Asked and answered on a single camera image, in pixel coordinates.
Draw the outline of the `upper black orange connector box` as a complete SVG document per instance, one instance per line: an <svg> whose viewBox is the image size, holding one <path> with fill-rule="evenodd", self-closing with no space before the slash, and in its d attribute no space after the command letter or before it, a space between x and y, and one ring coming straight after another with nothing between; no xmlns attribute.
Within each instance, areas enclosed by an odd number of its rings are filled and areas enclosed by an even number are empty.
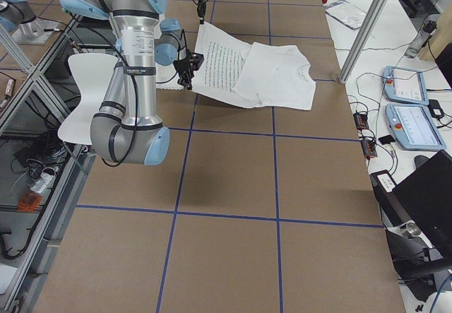
<svg viewBox="0 0 452 313"><path fill-rule="evenodd" d="M367 114L363 114L363 113L360 113L360 112L355 112L353 114L353 119L354 119L355 126L356 126L357 130L361 131L361 130L369 129L369 124L368 124L368 121L367 121L367 119L368 119Z"/></svg>

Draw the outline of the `silver-edged plastic document bag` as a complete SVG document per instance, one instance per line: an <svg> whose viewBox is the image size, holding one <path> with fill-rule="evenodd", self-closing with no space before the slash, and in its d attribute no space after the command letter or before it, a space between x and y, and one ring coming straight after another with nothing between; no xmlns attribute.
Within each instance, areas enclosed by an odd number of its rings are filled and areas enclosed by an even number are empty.
<svg viewBox="0 0 452 313"><path fill-rule="evenodd" d="M338 0L324 7L325 12L346 27L359 29L367 15L361 8L346 0Z"/></svg>

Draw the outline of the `orange device under table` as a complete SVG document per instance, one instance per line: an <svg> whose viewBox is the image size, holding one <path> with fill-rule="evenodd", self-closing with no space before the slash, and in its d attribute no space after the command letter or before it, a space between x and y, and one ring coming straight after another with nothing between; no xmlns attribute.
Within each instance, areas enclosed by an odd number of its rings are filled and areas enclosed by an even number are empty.
<svg viewBox="0 0 452 313"><path fill-rule="evenodd" d="M33 191L26 193L18 202L17 209L20 212L33 212L42 200L42 196Z"/></svg>

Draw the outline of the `white power strip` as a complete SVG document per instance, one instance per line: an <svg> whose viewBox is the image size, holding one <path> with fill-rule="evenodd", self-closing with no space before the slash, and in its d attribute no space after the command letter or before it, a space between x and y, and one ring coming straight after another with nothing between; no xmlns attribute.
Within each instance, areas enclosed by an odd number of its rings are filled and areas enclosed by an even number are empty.
<svg viewBox="0 0 452 313"><path fill-rule="evenodd" d="M42 172L40 177L30 186L30 191L36 194L43 194L47 187L53 182L54 178L55 174Z"/></svg>

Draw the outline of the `black orange connector box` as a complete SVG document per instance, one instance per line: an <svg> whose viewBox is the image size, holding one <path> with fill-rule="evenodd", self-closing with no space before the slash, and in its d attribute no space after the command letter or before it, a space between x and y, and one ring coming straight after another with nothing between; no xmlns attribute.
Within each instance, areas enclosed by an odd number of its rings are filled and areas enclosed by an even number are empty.
<svg viewBox="0 0 452 313"><path fill-rule="evenodd" d="M361 143L363 155L367 160L376 158L378 156L377 152L376 152L375 140L369 139L369 138L362 138L360 143Z"/></svg>
<svg viewBox="0 0 452 313"><path fill-rule="evenodd" d="M361 130L369 129L369 124L368 124L368 121L367 121L367 119L368 119L367 114L363 114L363 113L360 113L360 112L355 112L353 114L353 119L354 119L355 126L356 126L357 130L361 131Z"/></svg>

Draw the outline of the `lower black orange connector box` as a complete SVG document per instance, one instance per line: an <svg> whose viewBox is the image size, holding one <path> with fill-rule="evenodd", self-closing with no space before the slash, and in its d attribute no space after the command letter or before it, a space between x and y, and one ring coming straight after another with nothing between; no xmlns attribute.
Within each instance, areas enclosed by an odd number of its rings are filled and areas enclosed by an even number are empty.
<svg viewBox="0 0 452 313"><path fill-rule="evenodd" d="M361 143L363 155L367 160L376 158L378 156L377 152L376 152L375 140L369 139L369 138L362 138L360 143Z"/></svg>

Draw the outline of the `black laptop computer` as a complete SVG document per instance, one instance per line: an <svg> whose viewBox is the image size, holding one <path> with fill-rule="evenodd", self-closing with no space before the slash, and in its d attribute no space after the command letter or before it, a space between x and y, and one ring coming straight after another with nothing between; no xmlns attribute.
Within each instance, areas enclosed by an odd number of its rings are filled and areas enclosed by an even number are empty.
<svg viewBox="0 0 452 313"><path fill-rule="evenodd" d="M444 256L451 255L451 156L440 150L393 189L395 197Z"/></svg>

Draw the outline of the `aluminium frame post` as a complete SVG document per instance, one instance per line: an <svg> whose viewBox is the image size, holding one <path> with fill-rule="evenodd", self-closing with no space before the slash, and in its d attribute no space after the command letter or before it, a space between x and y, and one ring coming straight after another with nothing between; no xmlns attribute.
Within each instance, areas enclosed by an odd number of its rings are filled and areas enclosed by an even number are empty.
<svg viewBox="0 0 452 313"><path fill-rule="evenodd" d="M338 77L338 82L345 84L347 79L350 77L352 70L354 69L356 63L358 62L359 56L361 55L364 45L367 43L371 32L376 25L387 0L373 0L367 14L364 18L363 24L359 29L359 32L352 44L349 54L340 70L340 75Z"/></svg>

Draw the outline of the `black box with white label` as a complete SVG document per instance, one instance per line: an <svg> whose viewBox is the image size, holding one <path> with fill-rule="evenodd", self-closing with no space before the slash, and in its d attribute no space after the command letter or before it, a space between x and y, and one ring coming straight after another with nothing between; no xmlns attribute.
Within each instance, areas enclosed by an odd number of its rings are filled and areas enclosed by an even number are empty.
<svg viewBox="0 0 452 313"><path fill-rule="evenodd" d="M369 178L377 200L386 199L397 185L388 170L373 172Z"/></svg>

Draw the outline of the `white long-sleeve printed shirt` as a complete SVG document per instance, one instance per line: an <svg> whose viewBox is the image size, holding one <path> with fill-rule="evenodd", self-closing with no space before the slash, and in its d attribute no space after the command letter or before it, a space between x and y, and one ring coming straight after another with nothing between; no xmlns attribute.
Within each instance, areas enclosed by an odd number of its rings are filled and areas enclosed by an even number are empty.
<svg viewBox="0 0 452 313"><path fill-rule="evenodd" d="M204 23L195 51L204 60L194 73L193 92L243 108L311 109L316 83L296 46L248 44Z"/></svg>

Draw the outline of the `blue teach pendant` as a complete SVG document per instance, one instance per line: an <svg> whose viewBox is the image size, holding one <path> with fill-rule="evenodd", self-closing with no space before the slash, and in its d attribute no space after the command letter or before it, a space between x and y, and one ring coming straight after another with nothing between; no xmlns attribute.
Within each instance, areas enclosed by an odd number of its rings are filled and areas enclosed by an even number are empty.
<svg viewBox="0 0 452 313"><path fill-rule="evenodd" d="M397 142L405 150L445 150L441 137L427 106L390 103L385 106L388 125Z"/></svg>
<svg viewBox="0 0 452 313"><path fill-rule="evenodd" d="M417 70L386 66L383 70L383 90L390 101L429 104L423 73Z"/></svg>

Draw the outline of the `lower blue teach pendant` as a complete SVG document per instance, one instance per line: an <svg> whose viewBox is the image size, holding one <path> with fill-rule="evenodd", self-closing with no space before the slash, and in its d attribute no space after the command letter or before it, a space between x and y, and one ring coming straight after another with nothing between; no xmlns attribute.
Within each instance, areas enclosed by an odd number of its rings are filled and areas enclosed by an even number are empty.
<svg viewBox="0 0 452 313"><path fill-rule="evenodd" d="M405 150L445 150L441 137L427 106L390 103L385 106L388 125L397 142Z"/></svg>

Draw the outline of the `white plastic chair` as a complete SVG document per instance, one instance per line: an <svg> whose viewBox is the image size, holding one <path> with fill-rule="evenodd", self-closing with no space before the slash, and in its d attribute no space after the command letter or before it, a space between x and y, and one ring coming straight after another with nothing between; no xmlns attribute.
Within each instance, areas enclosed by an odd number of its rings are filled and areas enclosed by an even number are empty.
<svg viewBox="0 0 452 313"><path fill-rule="evenodd" d="M58 129L66 143L90 145L90 124L99 112L118 59L111 54L84 53L69 57L69 68L81 93L81 101Z"/></svg>

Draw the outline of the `upper blue teach pendant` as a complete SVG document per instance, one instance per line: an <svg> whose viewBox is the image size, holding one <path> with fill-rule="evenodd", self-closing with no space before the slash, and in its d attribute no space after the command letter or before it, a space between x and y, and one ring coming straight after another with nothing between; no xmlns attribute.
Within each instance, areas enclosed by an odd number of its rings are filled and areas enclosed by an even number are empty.
<svg viewBox="0 0 452 313"><path fill-rule="evenodd" d="M383 70L383 90L390 101L429 104L423 73L417 70L386 66Z"/></svg>

